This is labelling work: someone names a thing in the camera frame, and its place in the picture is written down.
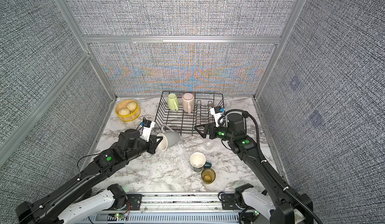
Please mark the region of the light green mug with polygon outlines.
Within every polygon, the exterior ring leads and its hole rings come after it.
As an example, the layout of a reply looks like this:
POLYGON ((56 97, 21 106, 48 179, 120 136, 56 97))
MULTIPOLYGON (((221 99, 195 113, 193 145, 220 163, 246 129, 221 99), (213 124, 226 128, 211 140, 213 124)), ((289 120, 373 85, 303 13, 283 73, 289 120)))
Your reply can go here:
POLYGON ((178 102, 178 98, 177 98, 176 94, 169 94, 168 95, 167 104, 168 104, 168 108, 170 110, 175 110, 175 111, 179 110, 179 102, 178 102))

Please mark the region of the dark green mug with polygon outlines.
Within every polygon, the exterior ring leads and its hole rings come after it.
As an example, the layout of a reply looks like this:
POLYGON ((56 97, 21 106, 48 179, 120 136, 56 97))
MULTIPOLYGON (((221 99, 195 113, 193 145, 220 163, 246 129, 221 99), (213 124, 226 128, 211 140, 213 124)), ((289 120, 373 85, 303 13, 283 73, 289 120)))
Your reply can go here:
POLYGON ((201 172, 203 169, 211 168, 212 164, 207 162, 203 153, 195 152, 189 158, 194 172, 201 172))

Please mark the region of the grey mug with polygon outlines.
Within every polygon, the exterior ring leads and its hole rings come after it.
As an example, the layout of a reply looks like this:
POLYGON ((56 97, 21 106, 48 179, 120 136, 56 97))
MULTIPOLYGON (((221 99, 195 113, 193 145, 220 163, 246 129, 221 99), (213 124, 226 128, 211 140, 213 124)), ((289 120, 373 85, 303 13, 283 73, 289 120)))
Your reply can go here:
POLYGON ((157 134, 157 137, 162 137, 162 140, 157 146, 158 149, 162 151, 170 149, 180 141, 180 134, 168 125, 161 126, 160 133, 157 134))

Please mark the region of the pink iridescent mug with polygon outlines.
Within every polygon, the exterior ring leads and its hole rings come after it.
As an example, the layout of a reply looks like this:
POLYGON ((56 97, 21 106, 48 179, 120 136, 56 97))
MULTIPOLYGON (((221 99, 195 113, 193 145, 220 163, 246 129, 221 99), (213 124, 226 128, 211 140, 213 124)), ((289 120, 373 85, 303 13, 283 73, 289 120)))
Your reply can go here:
POLYGON ((195 98, 192 93, 185 93, 182 97, 183 110, 189 114, 194 111, 195 98))

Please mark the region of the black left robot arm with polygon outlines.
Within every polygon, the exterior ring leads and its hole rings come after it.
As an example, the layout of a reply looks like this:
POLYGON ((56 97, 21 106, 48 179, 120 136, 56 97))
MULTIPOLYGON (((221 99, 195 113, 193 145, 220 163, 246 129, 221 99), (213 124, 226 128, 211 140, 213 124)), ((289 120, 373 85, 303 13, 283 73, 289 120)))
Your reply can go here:
POLYGON ((143 153, 155 154, 162 137, 150 135, 146 141, 140 132, 127 129, 118 141, 94 157, 84 170, 47 196, 33 202, 23 202, 16 208, 20 224, 61 224, 59 215, 75 200, 98 183, 124 168, 143 153))

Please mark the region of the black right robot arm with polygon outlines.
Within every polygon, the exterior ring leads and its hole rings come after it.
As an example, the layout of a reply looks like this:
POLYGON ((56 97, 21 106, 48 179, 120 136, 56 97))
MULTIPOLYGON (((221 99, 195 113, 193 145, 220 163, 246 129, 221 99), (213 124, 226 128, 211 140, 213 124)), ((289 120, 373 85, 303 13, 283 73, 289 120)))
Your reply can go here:
POLYGON ((272 167, 260 145, 256 119, 247 111, 221 109, 214 112, 215 122, 196 125, 202 138, 227 141, 229 148, 254 172, 269 196, 251 185, 236 188, 236 202, 243 211, 254 209, 272 224, 318 223, 321 219, 313 211, 313 202, 306 194, 299 194, 272 167))

